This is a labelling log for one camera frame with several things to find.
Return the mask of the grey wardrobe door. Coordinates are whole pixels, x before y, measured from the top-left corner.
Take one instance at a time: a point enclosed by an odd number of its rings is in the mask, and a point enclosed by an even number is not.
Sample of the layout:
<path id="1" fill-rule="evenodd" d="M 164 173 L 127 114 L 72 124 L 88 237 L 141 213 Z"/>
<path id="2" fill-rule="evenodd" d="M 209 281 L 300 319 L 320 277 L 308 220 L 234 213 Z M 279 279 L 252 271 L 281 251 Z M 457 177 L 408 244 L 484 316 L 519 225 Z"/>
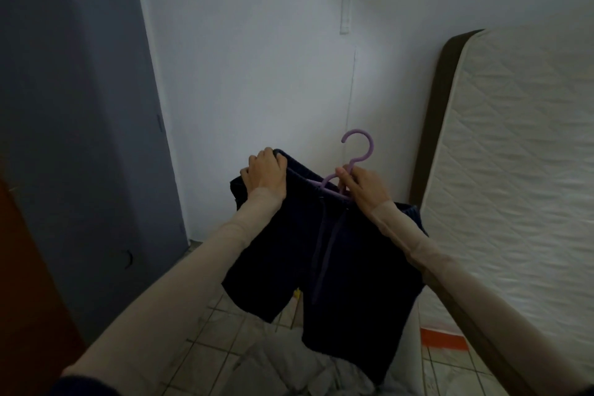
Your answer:
<path id="1" fill-rule="evenodd" d="M 0 0 L 0 160 L 90 345 L 188 246 L 140 0 Z"/>

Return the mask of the person's right forearm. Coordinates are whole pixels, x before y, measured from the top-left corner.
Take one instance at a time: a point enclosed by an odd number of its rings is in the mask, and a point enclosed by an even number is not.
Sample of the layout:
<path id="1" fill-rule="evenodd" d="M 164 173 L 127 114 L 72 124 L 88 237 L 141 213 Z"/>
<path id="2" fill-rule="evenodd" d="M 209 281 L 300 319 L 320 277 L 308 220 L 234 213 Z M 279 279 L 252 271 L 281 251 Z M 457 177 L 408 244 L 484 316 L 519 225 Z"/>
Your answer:
<path id="1" fill-rule="evenodd" d="M 437 295 L 509 396 L 594 396 L 568 359 L 516 309 L 463 269 L 390 200 L 369 215 Z"/>

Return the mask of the reddish brown wooden door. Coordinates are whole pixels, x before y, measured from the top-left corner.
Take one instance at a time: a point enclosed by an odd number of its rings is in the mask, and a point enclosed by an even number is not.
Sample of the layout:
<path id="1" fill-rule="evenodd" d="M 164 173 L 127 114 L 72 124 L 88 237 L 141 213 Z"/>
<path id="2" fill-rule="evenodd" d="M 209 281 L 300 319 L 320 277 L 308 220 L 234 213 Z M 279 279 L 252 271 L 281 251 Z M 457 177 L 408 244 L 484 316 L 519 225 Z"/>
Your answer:
<path id="1" fill-rule="evenodd" d="M 42 396 L 84 351 L 78 329 L 0 178 L 0 396 Z"/>

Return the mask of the dark navy shorts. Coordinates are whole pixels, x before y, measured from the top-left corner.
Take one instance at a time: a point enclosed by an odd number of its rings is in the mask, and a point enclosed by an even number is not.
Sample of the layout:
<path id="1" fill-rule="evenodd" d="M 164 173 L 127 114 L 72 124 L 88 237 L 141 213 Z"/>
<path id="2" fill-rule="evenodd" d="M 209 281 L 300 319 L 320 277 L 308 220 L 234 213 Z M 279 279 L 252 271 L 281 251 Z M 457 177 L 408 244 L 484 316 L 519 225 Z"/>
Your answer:
<path id="1" fill-rule="evenodd" d="M 320 190 L 323 178 L 286 152 L 287 196 L 227 272 L 222 286 L 243 311 L 266 322 L 303 293 L 302 341 L 383 383 L 421 272 L 350 199 Z"/>

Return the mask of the purple plastic clothes hanger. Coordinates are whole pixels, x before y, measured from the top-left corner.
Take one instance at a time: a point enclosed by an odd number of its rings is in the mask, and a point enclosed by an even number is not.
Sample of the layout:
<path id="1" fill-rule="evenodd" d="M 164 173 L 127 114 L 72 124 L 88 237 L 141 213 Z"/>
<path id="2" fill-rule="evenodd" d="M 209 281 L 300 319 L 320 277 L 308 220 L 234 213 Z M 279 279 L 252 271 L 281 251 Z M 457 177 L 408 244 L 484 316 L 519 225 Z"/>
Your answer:
<path id="1" fill-rule="evenodd" d="M 361 155 L 359 157 L 354 157 L 354 158 L 350 159 L 350 161 L 347 163 L 346 171 L 349 174 L 352 173 L 352 169 L 355 166 L 355 164 L 366 161 L 373 154 L 374 148 L 375 148 L 374 140 L 372 139 L 372 136 L 366 130 L 363 130 L 363 129 L 352 129 L 352 130 L 347 131 L 342 136 L 341 143 L 345 144 L 347 142 L 348 138 L 352 137 L 353 135 L 363 135 L 368 142 L 368 148 L 367 148 L 367 152 L 365 152 L 363 155 Z M 336 173 L 334 173 L 334 174 L 330 174 L 330 175 L 326 176 L 322 181 L 315 181 L 315 180 L 311 180 L 311 179 L 306 179 L 306 181 L 308 183 L 312 184 L 313 186 L 318 187 L 323 192 L 326 192 L 328 194 L 336 196 L 340 199 L 344 199 L 344 200 L 351 199 L 350 194 L 347 194 L 345 192 L 345 190 L 331 190 L 331 189 L 327 188 L 328 183 L 337 177 L 338 177 L 338 175 Z"/>

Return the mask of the person's left forearm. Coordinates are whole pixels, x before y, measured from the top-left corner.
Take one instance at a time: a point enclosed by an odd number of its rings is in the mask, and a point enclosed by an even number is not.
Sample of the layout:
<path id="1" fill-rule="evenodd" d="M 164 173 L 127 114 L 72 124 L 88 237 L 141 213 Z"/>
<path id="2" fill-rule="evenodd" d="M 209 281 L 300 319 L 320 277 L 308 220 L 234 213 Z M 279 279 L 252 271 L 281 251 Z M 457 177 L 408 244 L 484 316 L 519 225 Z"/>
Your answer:
<path id="1" fill-rule="evenodd" d="M 267 188 L 139 295 L 63 371 L 48 396 L 152 396 L 228 270 L 281 207 Z"/>

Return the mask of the person's left hand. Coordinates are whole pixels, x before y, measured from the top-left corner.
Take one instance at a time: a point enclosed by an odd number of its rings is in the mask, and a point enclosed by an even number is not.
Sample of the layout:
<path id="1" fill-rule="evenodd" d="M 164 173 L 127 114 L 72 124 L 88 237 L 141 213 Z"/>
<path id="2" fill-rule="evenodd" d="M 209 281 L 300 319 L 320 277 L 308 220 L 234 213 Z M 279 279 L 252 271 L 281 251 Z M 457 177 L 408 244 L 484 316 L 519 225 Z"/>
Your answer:
<path id="1" fill-rule="evenodd" d="M 251 196 L 258 189 L 267 189 L 280 200 L 286 198 L 287 159 L 283 155 L 275 155 L 271 147 L 250 155 L 248 159 L 249 176 L 251 178 Z"/>

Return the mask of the person's right hand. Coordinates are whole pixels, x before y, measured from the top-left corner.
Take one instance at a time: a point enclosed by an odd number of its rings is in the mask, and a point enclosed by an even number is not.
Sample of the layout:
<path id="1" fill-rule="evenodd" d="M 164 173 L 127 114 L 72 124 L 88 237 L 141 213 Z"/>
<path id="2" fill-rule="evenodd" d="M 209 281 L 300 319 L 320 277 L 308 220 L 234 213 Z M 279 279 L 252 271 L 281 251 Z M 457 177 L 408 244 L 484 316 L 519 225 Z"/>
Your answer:
<path id="1" fill-rule="evenodd" d="M 374 210 L 386 202 L 392 202 L 392 199 L 378 173 L 373 170 L 366 170 L 365 195 L 357 199 L 353 198 L 352 195 L 351 197 L 359 210 L 371 220 Z"/>

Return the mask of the grey crumpled cloth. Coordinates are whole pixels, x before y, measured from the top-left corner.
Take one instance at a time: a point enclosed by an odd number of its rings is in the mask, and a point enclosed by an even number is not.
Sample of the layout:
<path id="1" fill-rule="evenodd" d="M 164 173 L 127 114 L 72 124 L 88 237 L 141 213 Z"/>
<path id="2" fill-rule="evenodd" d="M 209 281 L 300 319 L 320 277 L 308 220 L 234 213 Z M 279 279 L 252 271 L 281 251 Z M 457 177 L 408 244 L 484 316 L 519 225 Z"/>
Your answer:
<path id="1" fill-rule="evenodd" d="M 372 383 L 356 365 L 309 349 L 301 334 L 296 329 L 254 343 L 218 396 L 424 396 L 392 369 Z"/>

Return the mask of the white quilted mattress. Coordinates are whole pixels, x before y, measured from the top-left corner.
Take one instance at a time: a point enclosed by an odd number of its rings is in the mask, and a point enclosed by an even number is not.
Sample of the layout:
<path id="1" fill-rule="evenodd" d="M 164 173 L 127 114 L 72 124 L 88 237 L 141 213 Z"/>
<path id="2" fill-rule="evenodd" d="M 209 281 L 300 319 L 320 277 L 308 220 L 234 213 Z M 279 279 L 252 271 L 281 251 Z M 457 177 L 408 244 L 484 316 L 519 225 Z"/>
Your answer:
<path id="1" fill-rule="evenodd" d="M 446 42 L 408 198 L 594 382 L 594 4 Z"/>

